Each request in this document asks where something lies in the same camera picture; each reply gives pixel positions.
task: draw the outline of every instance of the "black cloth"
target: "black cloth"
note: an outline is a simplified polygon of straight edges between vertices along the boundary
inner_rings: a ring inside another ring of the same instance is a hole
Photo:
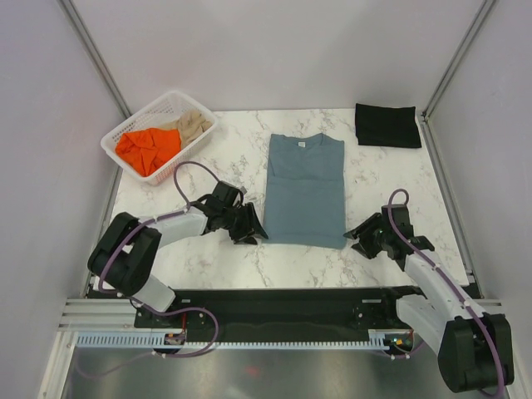
[[[357,104],[355,132],[359,145],[421,148],[416,108],[383,108]]]

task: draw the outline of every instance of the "marble tabletop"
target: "marble tabletop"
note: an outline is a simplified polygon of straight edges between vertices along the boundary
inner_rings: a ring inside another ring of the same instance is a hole
[[[467,285],[466,272],[426,147],[419,150],[359,146],[354,110],[216,112],[220,128],[193,160],[220,179],[248,191],[262,220],[268,143],[272,133],[309,137],[322,132],[345,141],[346,226],[353,229],[380,210],[399,187],[410,192],[411,222],[416,234],[436,247],[452,276]],[[189,198],[210,193],[214,180],[203,169],[183,166],[178,179]],[[153,187],[121,177],[113,216],[126,211],[155,215],[185,202],[171,178]],[[233,245],[220,230],[167,245],[157,253],[152,273],[172,288],[332,288],[412,285],[386,254],[363,258],[342,250],[302,245]]]

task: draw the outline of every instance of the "gray wall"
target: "gray wall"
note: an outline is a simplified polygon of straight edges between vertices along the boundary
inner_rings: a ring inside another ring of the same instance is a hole
[[[132,110],[425,106],[481,0],[74,0]]]
[[[0,9],[0,397],[26,399],[79,293],[121,117],[55,0]]]
[[[532,2],[499,2],[432,118],[482,288],[532,367]]]

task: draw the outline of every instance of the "orange cloth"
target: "orange cloth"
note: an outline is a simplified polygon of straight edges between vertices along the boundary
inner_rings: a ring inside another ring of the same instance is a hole
[[[124,133],[115,152],[131,165],[139,175],[146,177],[171,160],[181,150],[180,133],[155,127],[145,131]]]

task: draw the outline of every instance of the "white laundry basket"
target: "white laundry basket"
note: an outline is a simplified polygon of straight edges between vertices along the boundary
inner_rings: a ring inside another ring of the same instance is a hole
[[[116,145],[124,133],[129,131],[141,131],[150,127],[157,127],[166,122],[175,121],[185,112],[190,110],[199,110],[204,115],[205,119],[212,122],[213,125],[151,175],[146,177],[139,175],[136,170],[116,154]],[[101,148],[103,148],[123,170],[133,176],[135,180],[150,185],[158,185],[172,174],[177,164],[189,160],[190,157],[203,148],[209,141],[211,133],[217,127],[218,119],[211,111],[180,91],[169,91],[107,133],[101,139]]]

